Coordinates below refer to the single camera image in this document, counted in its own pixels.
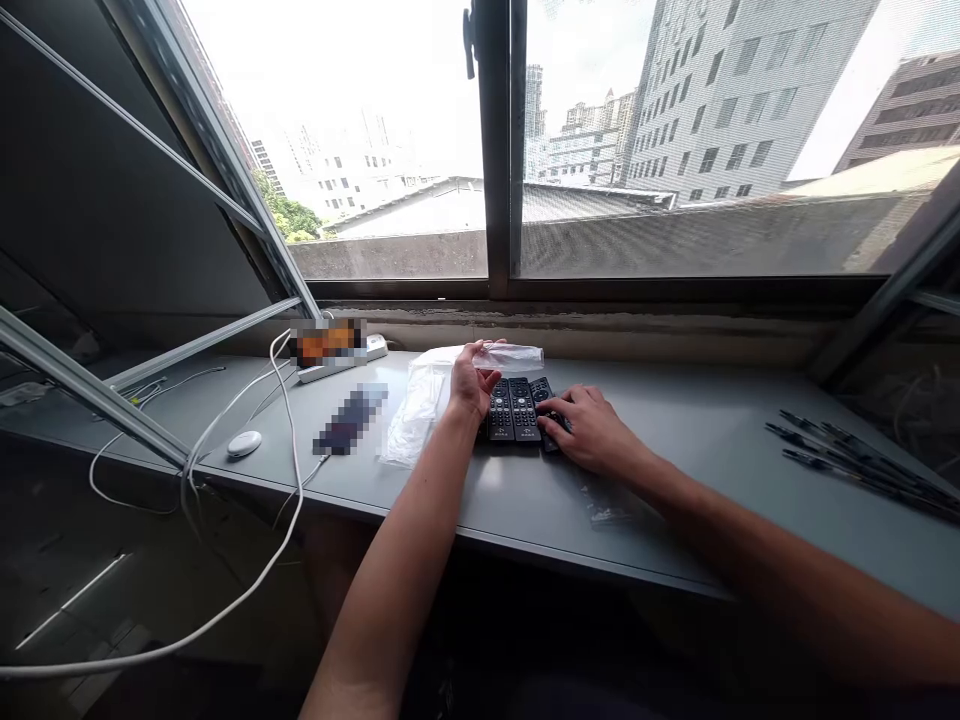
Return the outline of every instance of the white sky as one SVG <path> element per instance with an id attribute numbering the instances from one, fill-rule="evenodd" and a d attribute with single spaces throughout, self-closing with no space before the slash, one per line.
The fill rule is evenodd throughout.
<path id="1" fill-rule="evenodd" d="M 387 119 L 436 174 L 482 176 L 466 0 L 183 0 L 250 139 L 280 127 Z M 543 66 L 548 134 L 579 101 L 640 78 L 655 0 L 530 0 L 527 62 Z M 829 174 L 899 57 L 960 47 L 960 0 L 882 0 L 791 177 Z"/>

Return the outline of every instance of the forearm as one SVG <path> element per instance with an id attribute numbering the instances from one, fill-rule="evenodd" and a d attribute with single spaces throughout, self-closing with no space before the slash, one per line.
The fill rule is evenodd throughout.
<path id="1" fill-rule="evenodd" d="M 423 625 L 453 544 L 478 413 L 451 406 L 437 424 L 350 586 L 304 705 L 350 703 L 358 716 L 395 716 Z M 352 696 L 344 701 L 343 694 Z"/>
<path id="2" fill-rule="evenodd" d="M 960 626 L 655 456 L 623 478 L 732 585 L 865 685 L 960 683 Z"/>

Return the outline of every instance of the black remote control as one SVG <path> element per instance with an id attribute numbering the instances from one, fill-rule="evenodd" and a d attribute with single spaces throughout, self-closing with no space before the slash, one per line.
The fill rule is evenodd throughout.
<path id="1" fill-rule="evenodd" d="M 490 412 L 487 413 L 487 439 L 496 442 L 511 442 L 513 413 L 510 412 L 510 393 L 507 381 L 501 380 L 490 393 Z"/>
<path id="2" fill-rule="evenodd" d="M 540 442 L 540 428 L 537 427 L 537 413 L 530 383 L 526 378 L 509 378 L 507 385 L 510 388 L 515 440 L 518 443 Z"/>
<path id="3" fill-rule="evenodd" d="M 552 397 L 556 397 L 553 394 L 553 390 L 550 388 L 550 383 L 547 382 L 545 377 L 538 378 L 530 383 L 530 390 L 533 393 L 534 406 L 542 403 L 544 400 L 549 400 Z M 555 423 L 563 427 L 567 432 L 570 432 L 570 423 L 567 422 L 567 419 L 563 417 L 563 415 L 552 411 L 537 412 L 537 415 L 546 415 Z M 556 452 L 559 449 L 560 448 L 557 447 L 557 444 L 553 441 L 553 438 L 546 433 L 543 433 L 543 451 L 549 453 Z"/>

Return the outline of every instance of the desk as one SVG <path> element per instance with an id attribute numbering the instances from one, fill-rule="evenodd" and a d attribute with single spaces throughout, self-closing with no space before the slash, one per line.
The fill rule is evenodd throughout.
<path id="1" fill-rule="evenodd" d="M 380 464 L 382 433 L 404 396 L 406 367 L 415 353 L 394 352 L 366 367 L 299 385 L 290 401 L 300 435 L 300 466 L 316 462 L 309 438 L 329 421 L 360 382 L 382 382 L 389 398 L 356 452 L 333 457 L 306 491 L 313 500 L 385 515 L 409 471 Z M 166 372 L 171 382 L 213 364 L 227 371 L 198 378 L 148 407 L 187 444 L 257 370 L 258 359 L 197 357 Z M 908 454 L 828 395 L 794 375 L 704 368 L 662 368 L 626 363 L 547 360 L 543 373 L 561 390 L 576 382 L 599 386 L 624 422 L 655 452 L 736 502 L 859 567 L 929 607 L 960 620 L 960 529 L 920 515 L 844 482 L 809 471 L 780 455 L 784 444 L 763 429 L 783 407 L 829 420 L 861 436 L 917 472 Z M 263 444 L 239 460 L 226 442 L 272 387 L 262 388 L 225 419 L 200 466 L 213 476 L 289 492 L 295 485 L 286 412 L 279 393 L 247 425 Z M 0 411 L 0 429 L 95 451 L 114 433 L 91 423 L 90 413 L 59 394 L 25 408 Z M 174 472 L 125 439 L 113 457 Z M 561 458 L 538 451 L 478 448 L 470 465 L 458 533 L 483 543 L 619 576 L 705 595 L 727 596 L 721 583 L 636 501 L 636 521 L 595 530 L 580 487 L 583 475 Z"/>

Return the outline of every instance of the power strip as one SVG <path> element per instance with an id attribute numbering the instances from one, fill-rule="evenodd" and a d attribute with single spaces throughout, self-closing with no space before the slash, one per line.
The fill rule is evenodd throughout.
<path id="1" fill-rule="evenodd" d="M 387 341 L 379 333 L 367 335 L 367 347 L 361 354 L 350 357 L 325 358 L 323 365 L 316 365 L 311 368 L 304 368 L 297 371 L 297 378 L 302 383 L 313 382 L 321 378 L 336 375 L 338 372 L 349 370 L 358 365 L 366 365 L 371 360 L 376 360 L 387 354 Z"/>

